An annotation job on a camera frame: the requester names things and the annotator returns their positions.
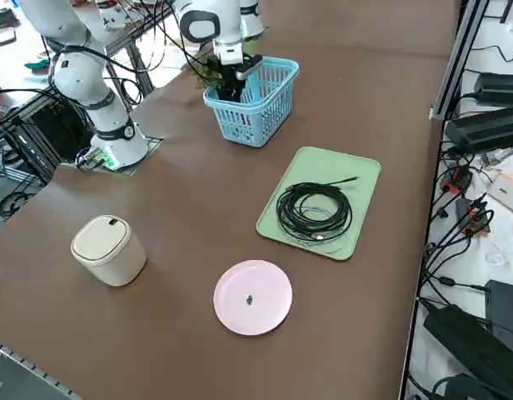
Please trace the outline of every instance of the coiled cable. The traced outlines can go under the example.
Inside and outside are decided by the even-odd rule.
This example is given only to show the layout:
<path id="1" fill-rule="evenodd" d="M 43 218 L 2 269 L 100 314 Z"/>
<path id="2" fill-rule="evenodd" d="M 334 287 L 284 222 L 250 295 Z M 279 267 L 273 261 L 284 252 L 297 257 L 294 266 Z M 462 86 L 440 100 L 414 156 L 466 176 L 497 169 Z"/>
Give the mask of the coiled cable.
<path id="1" fill-rule="evenodd" d="M 294 239 L 311 243 L 328 242 L 343 235 L 351 226 L 353 211 L 346 194 L 336 185 L 357 179 L 349 177 L 331 183 L 302 182 L 288 187 L 276 202 L 277 221 L 282 230 Z M 336 211 L 305 206 L 306 201 L 316 195 L 330 198 L 336 204 Z M 308 215 L 313 212 L 323 213 L 326 218 L 314 219 Z"/>

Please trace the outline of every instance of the small black object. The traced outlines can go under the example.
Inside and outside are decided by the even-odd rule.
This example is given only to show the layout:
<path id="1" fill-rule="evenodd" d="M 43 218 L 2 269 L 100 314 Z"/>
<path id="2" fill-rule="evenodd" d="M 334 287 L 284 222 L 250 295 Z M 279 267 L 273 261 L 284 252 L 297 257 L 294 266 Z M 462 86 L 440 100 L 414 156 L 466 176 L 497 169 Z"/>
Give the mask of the small black object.
<path id="1" fill-rule="evenodd" d="M 438 217 L 440 217 L 441 219 L 445 219 L 445 218 L 449 217 L 449 214 L 443 208 L 438 208 L 438 211 L 436 212 L 436 215 Z"/>
<path id="2" fill-rule="evenodd" d="M 446 285 L 446 286 L 449 286 L 449 287 L 453 287 L 456 285 L 456 282 L 454 279 L 451 279 L 450 277 L 440 277 L 438 279 L 438 281 L 442 284 L 442 285 Z"/>

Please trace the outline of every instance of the white robotic arm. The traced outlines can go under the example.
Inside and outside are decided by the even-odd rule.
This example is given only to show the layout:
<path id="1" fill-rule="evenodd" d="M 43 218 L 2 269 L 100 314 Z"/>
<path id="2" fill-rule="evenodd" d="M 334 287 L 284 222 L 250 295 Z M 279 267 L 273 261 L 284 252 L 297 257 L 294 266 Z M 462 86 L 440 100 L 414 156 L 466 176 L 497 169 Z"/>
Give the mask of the white robotic arm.
<path id="1" fill-rule="evenodd" d="M 212 40 L 223 65 L 244 63 L 244 40 L 264 32 L 258 0 L 176 0 L 182 35 L 193 43 Z"/>
<path id="2" fill-rule="evenodd" d="M 92 120 L 96 134 L 91 144 L 102 150 L 105 167 L 117 170 L 140 162 L 147 155 L 147 141 L 121 99 L 103 81 L 106 61 L 87 52 L 65 52 L 66 46 L 81 46 L 105 54 L 103 45 L 79 20 L 68 1 L 17 2 L 58 54 L 53 60 L 52 81 L 60 93 L 80 103 Z"/>

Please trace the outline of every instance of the container lid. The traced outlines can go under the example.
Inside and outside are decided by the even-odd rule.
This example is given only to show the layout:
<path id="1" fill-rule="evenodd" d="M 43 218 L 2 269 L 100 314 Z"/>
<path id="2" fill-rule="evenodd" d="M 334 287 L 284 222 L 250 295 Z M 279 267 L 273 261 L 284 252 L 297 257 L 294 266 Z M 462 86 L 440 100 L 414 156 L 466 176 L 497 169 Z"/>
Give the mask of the container lid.
<path id="1" fill-rule="evenodd" d="M 241 335 L 262 335 L 276 328 L 290 311 L 288 276 L 263 261 L 241 262 L 227 270 L 214 291 L 214 310 L 228 329 Z"/>
<path id="2" fill-rule="evenodd" d="M 72 253 L 91 264 L 109 262 L 131 238 L 129 224 L 113 215 L 102 215 L 87 223 L 72 241 Z"/>

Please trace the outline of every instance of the green tray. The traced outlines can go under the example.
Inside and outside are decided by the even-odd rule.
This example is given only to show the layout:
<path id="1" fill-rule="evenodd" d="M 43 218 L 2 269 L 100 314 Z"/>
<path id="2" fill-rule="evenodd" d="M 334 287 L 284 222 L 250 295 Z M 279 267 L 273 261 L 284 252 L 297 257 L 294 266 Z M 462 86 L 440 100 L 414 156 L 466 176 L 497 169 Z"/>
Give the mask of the green tray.
<path id="1" fill-rule="evenodd" d="M 297 248 L 335 260 L 347 260 L 355 251 L 356 241 L 364 223 L 381 165 L 369 158 L 352 156 L 343 152 L 332 152 L 317 147 L 300 148 L 282 180 L 267 203 L 256 230 L 265 238 L 277 240 Z M 351 227 L 344 236 L 321 244 L 307 245 L 288 236 L 276 220 L 276 201 L 289 186 L 301 182 L 330 183 L 345 178 L 359 177 L 356 181 L 339 185 L 347 195 L 353 211 Z M 323 196 L 313 196 L 306 201 L 308 207 L 325 208 L 333 213 L 336 206 Z"/>

